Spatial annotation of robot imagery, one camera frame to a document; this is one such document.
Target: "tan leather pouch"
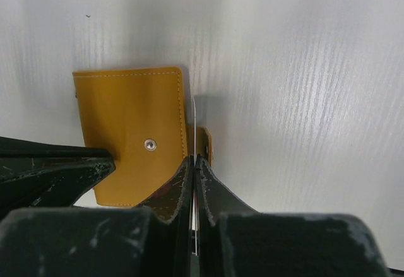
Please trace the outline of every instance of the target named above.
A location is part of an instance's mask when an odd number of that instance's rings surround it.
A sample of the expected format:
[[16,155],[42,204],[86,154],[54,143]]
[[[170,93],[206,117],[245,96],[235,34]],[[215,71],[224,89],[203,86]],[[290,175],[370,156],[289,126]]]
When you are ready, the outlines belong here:
[[[182,72],[176,67],[73,73],[86,146],[109,150],[116,171],[95,186],[98,204],[131,207],[188,155]],[[152,139],[157,147],[145,148]]]

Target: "silver button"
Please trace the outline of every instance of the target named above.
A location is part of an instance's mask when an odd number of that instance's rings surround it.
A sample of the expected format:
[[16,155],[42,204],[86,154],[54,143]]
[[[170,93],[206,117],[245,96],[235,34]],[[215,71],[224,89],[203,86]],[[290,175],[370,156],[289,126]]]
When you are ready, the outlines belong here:
[[148,151],[154,151],[157,148],[157,144],[154,140],[152,139],[147,139],[145,141],[145,148]]

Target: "gray surface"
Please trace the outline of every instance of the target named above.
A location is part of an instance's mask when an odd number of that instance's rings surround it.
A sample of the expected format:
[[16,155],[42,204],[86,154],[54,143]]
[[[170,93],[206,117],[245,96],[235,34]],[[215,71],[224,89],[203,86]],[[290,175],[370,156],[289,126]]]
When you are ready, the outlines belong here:
[[0,136],[82,145],[73,70],[180,65],[221,181],[358,215],[404,269],[402,3],[0,0]]

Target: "stitching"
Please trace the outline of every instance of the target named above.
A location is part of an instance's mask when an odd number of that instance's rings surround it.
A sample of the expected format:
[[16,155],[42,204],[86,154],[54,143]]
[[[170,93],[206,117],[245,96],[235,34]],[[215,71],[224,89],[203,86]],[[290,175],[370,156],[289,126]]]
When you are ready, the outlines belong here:
[[[176,74],[177,75],[177,87],[178,87],[178,108],[179,108],[179,122],[181,127],[181,146],[182,157],[185,158],[184,150],[184,133],[182,131],[182,109],[181,109],[181,92],[178,72],[156,72],[156,73],[136,73],[136,74],[112,74],[112,75],[90,75],[90,76],[73,76],[73,78],[97,78],[97,77],[124,77],[124,76],[136,76],[136,75],[153,75],[153,74]],[[101,206],[136,206],[135,204],[121,204],[121,203],[98,203]]]
[[136,75],[154,75],[154,74],[176,74],[178,75],[179,81],[179,73],[177,72],[157,72],[157,73],[136,73],[136,74],[112,74],[112,75],[74,75],[74,78],[95,78],[95,77],[123,77],[123,76],[136,76]]

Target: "leather case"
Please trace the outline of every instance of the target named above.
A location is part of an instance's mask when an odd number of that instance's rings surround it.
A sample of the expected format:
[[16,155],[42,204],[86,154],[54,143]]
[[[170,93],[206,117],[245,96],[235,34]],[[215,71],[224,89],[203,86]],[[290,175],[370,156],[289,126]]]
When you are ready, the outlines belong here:
[[[109,150],[116,164],[95,186],[97,202],[135,206],[188,155],[182,72],[165,67],[78,71],[73,77],[85,145]],[[154,151],[145,148],[147,139],[156,142]]]

